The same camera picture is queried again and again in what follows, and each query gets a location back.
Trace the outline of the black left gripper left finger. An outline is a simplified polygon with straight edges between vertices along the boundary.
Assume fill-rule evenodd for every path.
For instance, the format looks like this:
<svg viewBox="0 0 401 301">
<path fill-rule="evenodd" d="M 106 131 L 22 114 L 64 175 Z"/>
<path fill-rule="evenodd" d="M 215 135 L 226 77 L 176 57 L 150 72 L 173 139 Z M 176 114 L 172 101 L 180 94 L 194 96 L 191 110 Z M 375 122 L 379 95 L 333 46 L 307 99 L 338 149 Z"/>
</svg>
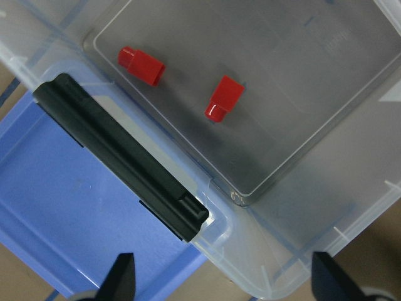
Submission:
<svg viewBox="0 0 401 301">
<path fill-rule="evenodd" d="M 117 256 L 94 300 L 133 301 L 136 292 L 135 260 L 133 253 Z"/>
</svg>

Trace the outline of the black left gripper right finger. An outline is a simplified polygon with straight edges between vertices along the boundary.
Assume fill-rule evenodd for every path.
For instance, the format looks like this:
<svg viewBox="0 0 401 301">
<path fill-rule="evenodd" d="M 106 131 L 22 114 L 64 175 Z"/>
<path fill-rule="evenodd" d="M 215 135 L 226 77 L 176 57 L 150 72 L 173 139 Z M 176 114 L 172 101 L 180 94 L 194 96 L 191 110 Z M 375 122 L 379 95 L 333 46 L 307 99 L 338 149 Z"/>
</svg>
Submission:
<svg viewBox="0 0 401 301">
<path fill-rule="evenodd" d="M 370 300 L 329 253 L 312 256 L 311 290 L 316 300 Z"/>
</svg>

